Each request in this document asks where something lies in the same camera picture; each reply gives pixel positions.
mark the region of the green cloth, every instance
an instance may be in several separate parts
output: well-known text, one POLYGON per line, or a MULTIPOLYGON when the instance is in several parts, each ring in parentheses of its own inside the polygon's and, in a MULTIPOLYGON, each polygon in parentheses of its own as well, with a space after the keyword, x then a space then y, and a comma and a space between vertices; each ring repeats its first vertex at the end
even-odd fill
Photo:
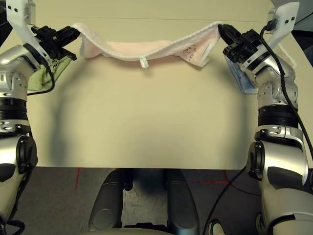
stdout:
MULTIPOLYGON (((53 73, 54 80, 56 81, 65 68, 69 65, 71 59, 64 57, 61 60, 53 60, 50 66, 53 73)), ((36 71, 28 81, 28 89, 31 91, 45 91, 52 85, 50 75, 46 72, 45 66, 41 65, 41 68, 36 71)))

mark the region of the gray floor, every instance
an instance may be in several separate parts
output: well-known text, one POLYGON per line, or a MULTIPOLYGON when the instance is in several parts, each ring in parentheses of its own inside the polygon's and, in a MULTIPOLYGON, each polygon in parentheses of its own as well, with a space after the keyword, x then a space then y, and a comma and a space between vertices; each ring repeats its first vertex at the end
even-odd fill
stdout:
MULTIPOLYGON (((74 168, 35 169, 25 189, 15 219, 26 224, 23 235, 78 235, 87 231, 88 219, 99 188, 111 169, 84 168, 77 190, 74 168)), ((134 189, 124 192, 123 225, 137 222, 166 224, 166 192, 161 170, 138 169, 134 189)), ((193 193, 201 231, 214 201, 224 184, 221 170, 182 170, 193 193)), ((231 178, 236 171, 227 171, 231 178)), ((257 182, 246 174, 236 186, 258 193, 257 182)), ((255 235, 254 220, 260 211, 260 197, 230 188, 213 215, 221 220, 227 235, 255 235)))

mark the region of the table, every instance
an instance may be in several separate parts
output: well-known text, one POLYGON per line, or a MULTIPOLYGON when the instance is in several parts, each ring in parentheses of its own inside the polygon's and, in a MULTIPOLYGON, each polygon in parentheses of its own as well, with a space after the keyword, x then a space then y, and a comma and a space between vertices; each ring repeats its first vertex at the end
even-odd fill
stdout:
MULTIPOLYGON (((270 1, 36 1, 37 26, 83 22, 107 41, 174 40, 214 22, 260 31, 270 1)), ((20 40, 12 32, 0 52, 20 40)), ((79 54, 81 39, 67 46, 79 54)), ((313 137, 313 69, 290 35, 298 63, 299 113, 313 137)), ((28 116, 38 166, 240 169, 257 127, 257 99, 244 95, 220 40, 200 69, 174 56, 139 62, 97 57, 72 62, 49 94, 32 96, 28 116)))

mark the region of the white bracket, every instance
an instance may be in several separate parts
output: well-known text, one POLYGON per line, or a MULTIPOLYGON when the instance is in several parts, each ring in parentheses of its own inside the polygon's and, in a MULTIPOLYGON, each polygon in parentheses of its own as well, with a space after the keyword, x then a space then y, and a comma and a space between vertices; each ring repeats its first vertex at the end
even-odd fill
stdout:
MULTIPOLYGON (((274 48, 277 46, 292 30, 294 27, 295 19, 299 9, 299 2, 290 2, 279 6, 276 10, 272 9, 269 15, 272 15, 273 19, 277 19, 277 25, 274 30, 271 31, 273 34, 268 40, 267 44, 274 48)), ((248 58, 241 66, 242 71, 246 71, 248 66, 264 54, 267 49, 263 45, 259 45, 258 51, 248 58)))
POLYGON ((6 0, 6 18, 23 44, 28 43, 47 61, 52 63, 48 53, 39 45, 27 25, 35 24, 35 3, 32 0, 6 0))

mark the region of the black wire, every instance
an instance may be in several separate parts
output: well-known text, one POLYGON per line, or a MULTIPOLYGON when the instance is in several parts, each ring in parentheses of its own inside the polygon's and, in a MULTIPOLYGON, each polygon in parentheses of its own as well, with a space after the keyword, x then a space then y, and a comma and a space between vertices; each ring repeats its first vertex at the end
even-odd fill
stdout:
POLYGON ((202 235, 205 235, 206 233, 206 230, 207 230, 207 227, 209 225, 209 222, 211 220, 211 217, 213 215, 213 212, 216 208, 216 206, 218 205, 220 199, 222 198, 222 196, 224 195, 224 193, 227 191, 227 189, 229 188, 229 186, 245 171, 246 167, 242 168, 230 181, 229 183, 225 186, 225 188, 222 190, 222 192, 220 193, 219 197, 216 199, 212 209, 211 209, 211 212, 208 216, 208 218, 206 219, 206 222, 205 222, 205 225, 204 225, 204 228, 203 228, 203 232, 202 232, 202 235))
MULTIPOLYGON (((224 174, 225 174, 225 178, 227 180, 227 182, 229 182, 229 179, 227 177, 227 174, 226 174, 226 171, 224 171, 224 174)), ((257 193, 254 193, 254 192, 248 192, 248 191, 244 191, 236 186, 234 186, 233 184, 230 184, 233 188, 235 188, 236 190, 240 191, 240 192, 243 192, 243 193, 246 193, 246 194, 250 194, 250 195, 253 195, 253 196, 257 196, 257 197, 261 197, 260 194, 257 194, 257 193)))
POLYGON ((300 115, 298 114, 298 111, 297 109, 294 107, 294 105, 292 104, 292 102, 290 101, 289 97, 288 97, 288 94, 287 94, 287 91, 286 91, 286 84, 285 84, 285 72, 284 72, 284 69, 277 57, 277 55, 275 54, 275 52, 272 50, 272 48, 269 47, 269 45, 266 43, 266 41, 264 40, 263 38, 263 35, 264 35, 264 32, 265 30, 267 31, 267 25, 264 26, 261 30, 261 33, 260 33, 260 41, 262 42, 262 44, 265 46, 265 48, 269 51, 269 53, 271 54, 271 56, 274 58, 277 66, 278 66, 278 69, 279 69, 279 73, 280 73, 280 80, 281 80, 281 84, 282 84, 282 92, 284 94, 284 97, 288 103, 288 105, 291 107, 294 115, 297 117, 298 119, 298 122, 300 124, 300 127, 302 129, 302 132, 303 132, 303 135, 307 141, 307 144, 308 144, 308 147, 309 147, 309 150, 310 150, 310 154, 311 154, 311 157, 312 157, 312 160, 313 160, 313 147, 312 147, 312 144, 311 144, 311 141, 310 141, 310 138, 309 138, 309 135, 308 135, 308 132, 307 130, 305 129, 305 126, 301 120, 301 117, 300 115))
POLYGON ((25 224, 19 220, 8 220, 7 224, 19 228, 19 230, 12 235, 21 235, 25 229, 25 224))
POLYGON ((46 71, 49 73, 50 78, 51 78, 51 82, 52 82, 51 87, 50 87, 48 90, 46 90, 46 91, 28 93, 28 94, 27 94, 28 96, 30 96, 30 95, 35 95, 35 94, 44 94, 44 93, 48 93, 48 92, 50 92, 50 91, 52 91, 52 90, 54 89, 54 87, 55 87, 55 80, 54 80, 53 73, 51 72, 51 69, 50 69, 50 67, 49 67, 48 65, 47 65, 47 66, 45 65, 45 68, 46 68, 46 71))
POLYGON ((308 14, 306 17, 302 18, 301 20, 299 20, 298 22, 296 22, 294 25, 296 25, 297 23, 300 23, 301 21, 305 20, 307 17, 313 15, 313 12, 311 12, 310 14, 308 14))

